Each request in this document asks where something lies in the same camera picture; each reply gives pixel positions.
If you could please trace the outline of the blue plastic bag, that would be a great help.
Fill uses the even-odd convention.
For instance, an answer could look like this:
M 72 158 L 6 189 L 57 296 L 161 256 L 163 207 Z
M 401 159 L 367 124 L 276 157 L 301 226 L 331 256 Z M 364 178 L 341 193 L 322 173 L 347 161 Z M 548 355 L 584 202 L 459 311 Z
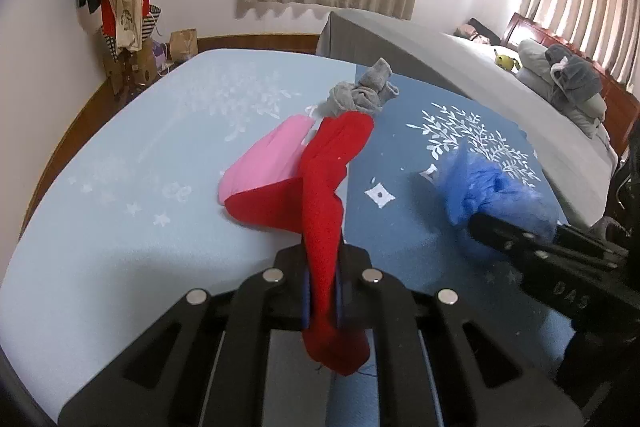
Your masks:
M 546 241 L 554 239 L 558 210 L 537 191 L 508 176 L 498 164 L 465 146 L 444 159 L 433 176 L 433 184 L 456 231 L 462 255 L 477 263 L 486 265 L 504 258 L 499 251 L 472 239 L 468 222 L 478 212 Z

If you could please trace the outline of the red cloth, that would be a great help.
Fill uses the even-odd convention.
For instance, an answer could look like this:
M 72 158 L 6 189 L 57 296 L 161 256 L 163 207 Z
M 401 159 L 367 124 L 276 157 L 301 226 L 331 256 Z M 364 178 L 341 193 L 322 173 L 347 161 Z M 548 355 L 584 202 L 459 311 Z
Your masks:
M 305 347 L 314 361 L 343 376 L 360 369 L 370 350 L 363 333 L 337 324 L 334 280 L 344 209 L 336 190 L 373 128 L 373 118 L 363 113 L 323 118 L 314 137 L 304 141 L 306 148 L 292 178 L 234 194 L 223 205 L 244 225 L 302 236 L 311 298 L 311 316 L 303 330 Z

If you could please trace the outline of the grey sock bundle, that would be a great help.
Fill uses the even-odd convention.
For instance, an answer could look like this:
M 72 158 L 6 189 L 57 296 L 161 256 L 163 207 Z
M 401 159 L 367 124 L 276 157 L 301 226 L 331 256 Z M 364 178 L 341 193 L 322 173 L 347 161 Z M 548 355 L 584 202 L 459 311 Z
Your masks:
M 392 75 L 390 64 L 380 57 L 356 82 L 341 81 L 331 88 L 324 104 L 326 113 L 329 116 L 347 112 L 378 115 L 384 105 L 400 93 L 390 82 Z

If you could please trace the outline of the pink plastic bag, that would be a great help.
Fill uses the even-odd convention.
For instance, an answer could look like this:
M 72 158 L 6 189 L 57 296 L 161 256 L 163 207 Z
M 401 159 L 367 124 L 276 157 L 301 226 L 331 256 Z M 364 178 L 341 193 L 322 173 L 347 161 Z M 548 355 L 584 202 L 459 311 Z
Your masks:
M 315 123 L 314 118 L 294 115 L 255 142 L 224 172 L 218 184 L 219 204 L 234 194 L 292 178 Z

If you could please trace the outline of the grey covered bed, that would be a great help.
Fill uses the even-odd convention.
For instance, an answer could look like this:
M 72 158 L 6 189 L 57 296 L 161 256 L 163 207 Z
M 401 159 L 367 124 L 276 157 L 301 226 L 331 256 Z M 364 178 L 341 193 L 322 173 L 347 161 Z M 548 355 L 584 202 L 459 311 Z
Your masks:
M 360 65 L 385 58 L 393 72 L 434 84 L 518 124 L 571 225 L 602 216 L 617 158 L 604 134 L 585 135 L 518 78 L 494 64 L 490 46 L 415 23 L 357 10 L 330 13 L 317 54 Z

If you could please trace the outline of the dark grey hoodie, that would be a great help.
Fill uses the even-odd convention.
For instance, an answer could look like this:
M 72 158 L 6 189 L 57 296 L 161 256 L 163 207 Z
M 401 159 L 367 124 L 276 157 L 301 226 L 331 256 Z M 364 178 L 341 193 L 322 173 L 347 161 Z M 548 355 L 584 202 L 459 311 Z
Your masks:
M 551 104 L 556 109 L 577 107 L 601 92 L 602 82 L 596 70 L 565 46 L 552 44 L 544 56 L 550 65 Z

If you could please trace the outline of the blue patterned bed sheet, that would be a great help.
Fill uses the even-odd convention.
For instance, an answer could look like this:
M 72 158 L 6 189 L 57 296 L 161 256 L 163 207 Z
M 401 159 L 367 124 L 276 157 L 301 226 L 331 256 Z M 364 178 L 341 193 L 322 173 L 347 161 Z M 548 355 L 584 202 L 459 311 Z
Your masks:
M 51 417 L 195 287 L 231 291 L 297 236 L 230 220 L 222 174 L 286 118 L 311 115 L 361 68 L 302 54 L 206 52 L 123 109 L 58 176 L 1 285 L 1 346 Z M 338 190 L 347 242 L 424 293 L 449 287 L 541 369 L 572 337 L 567 319 L 518 289 L 506 262 L 457 250 L 425 170 L 442 158 L 426 127 L 469 116 L 506 146 L 509 168 L 549 184 L 522 130 L 485 106 L 404 76 Z

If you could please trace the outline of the yellow plush toy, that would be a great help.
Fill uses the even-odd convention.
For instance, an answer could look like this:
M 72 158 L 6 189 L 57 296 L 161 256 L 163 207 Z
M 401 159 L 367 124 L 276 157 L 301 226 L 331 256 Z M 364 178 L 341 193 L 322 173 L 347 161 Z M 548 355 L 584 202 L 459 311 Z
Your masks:
M 521 69 L 521 64 L 516 58 L 498 52 L 495 52 L 495 64 L 505 72 L 518 72 Z

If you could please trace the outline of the pink item on bed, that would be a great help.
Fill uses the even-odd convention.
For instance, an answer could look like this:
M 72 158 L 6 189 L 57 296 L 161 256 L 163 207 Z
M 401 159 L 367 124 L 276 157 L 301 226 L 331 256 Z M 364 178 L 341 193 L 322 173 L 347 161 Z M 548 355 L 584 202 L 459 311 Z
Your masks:
M 465 24 L 458 26 L 454 31 L 454 35 L 472 42 L 487 44 L 488 46 L 498 46 L 501 42 L 497 34 L 476 18 L 470 18 Z

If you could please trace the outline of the cardboard box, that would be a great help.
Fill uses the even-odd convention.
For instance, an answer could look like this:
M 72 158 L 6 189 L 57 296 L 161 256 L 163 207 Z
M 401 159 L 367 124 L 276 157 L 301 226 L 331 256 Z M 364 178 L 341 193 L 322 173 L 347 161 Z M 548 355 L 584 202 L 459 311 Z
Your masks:
M 116 96 L 135 94 L 149 88 L 157 78 L 152 39 L 146 39 L 137 52 L 121 50 L 116 58 L 106 51 L 103 66 Z

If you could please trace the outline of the brown paper bag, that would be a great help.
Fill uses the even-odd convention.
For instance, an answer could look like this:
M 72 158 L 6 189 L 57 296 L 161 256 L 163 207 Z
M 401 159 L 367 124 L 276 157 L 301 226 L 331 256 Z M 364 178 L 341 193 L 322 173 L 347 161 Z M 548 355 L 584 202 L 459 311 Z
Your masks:
M 177 64 L 191 60 L 198 55 L 198 32 L 195 28 L 173 31 L 169 37 L 169 55 Z

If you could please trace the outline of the striped bag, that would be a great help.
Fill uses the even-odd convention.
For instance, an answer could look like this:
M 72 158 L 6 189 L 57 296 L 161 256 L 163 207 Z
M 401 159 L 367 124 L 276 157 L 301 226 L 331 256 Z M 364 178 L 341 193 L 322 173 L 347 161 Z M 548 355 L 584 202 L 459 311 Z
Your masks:
M 152 32 L 155 29 L 158 20 L 160 19 L 160 14 L 162 14 L 162 10 L 158 6 L 151 4 L 149 14 L 142 20 L 142 42 L 145 42 L 151 37 Z M 111 53 L 113 60 L 116 60 L 120 52 L 122 52 L 122 49 L 116 46 L 116 39 L 110 35 L 107 35 L 104 27 L 101 27 L 101 34 L 105 41 L 108 52 Z

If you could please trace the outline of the beige tote bag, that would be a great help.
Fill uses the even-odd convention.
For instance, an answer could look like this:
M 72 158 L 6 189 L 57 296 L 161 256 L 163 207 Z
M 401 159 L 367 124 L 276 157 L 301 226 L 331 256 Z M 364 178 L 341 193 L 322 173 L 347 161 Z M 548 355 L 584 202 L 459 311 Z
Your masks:
M 129 52 L 142 49 L 143 0 L 108 0 L 115 20 L 116 46 Z

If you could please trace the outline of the red hanging bag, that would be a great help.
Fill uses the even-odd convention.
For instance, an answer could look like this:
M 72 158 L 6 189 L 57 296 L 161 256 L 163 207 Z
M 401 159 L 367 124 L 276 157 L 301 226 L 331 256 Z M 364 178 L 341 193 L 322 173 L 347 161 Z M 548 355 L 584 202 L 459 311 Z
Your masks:
M 143 20 L 149 12 L 150 0 L 101 0 L 103 32 L 115 39 L 116 49 L 139 51 Z

